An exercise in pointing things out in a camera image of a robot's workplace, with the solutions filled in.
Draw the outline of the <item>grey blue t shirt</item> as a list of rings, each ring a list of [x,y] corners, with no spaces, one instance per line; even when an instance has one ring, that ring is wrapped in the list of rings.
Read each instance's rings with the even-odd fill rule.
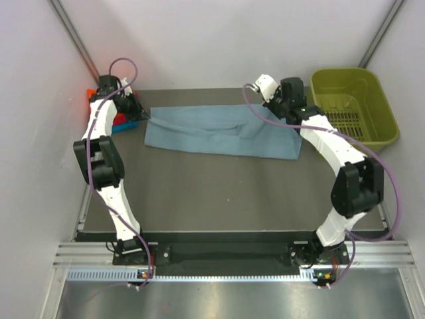
[[[146,146],[198,154],[297,160],[302,138],[266,108],[246,105],[155,107],[147,123]]]

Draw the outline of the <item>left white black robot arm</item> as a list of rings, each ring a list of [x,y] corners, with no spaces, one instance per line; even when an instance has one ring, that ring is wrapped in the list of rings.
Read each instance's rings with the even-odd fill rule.
[[[99,87],[89,97],[90,118],[73,150],[85,182],[107,207],[116,228],[112,243],[115,265],[149,265],[151,249],[142,239],[124,189],[124,162],[112,139],[115,117],[129,122],[150,119],[126,79],[111,74],[99,78]]]

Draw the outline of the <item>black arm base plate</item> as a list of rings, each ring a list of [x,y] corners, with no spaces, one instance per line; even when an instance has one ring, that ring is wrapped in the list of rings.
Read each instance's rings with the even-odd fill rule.
[[[149,250],[115,253],[115,265],[143,265],[150,267],[224,266],[237,262],[270,263],[276,266],[345,265],[349,261],[347,247],[342,244],[320,252],[308,242],[294,243],[159,243]]]

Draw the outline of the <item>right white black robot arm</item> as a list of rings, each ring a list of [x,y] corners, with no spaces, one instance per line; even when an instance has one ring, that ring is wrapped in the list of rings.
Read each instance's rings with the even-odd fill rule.
[[[303,81],[298,77],[276,82],[262,74],[255,81],[263,105],[307,140],[331,166],[335,182],[332,208],[308,242],[308,263],[325,263],[341,246],[345,234],[383,201],[384,169],[375,159],[339,136],[325,112],[307,103]]]

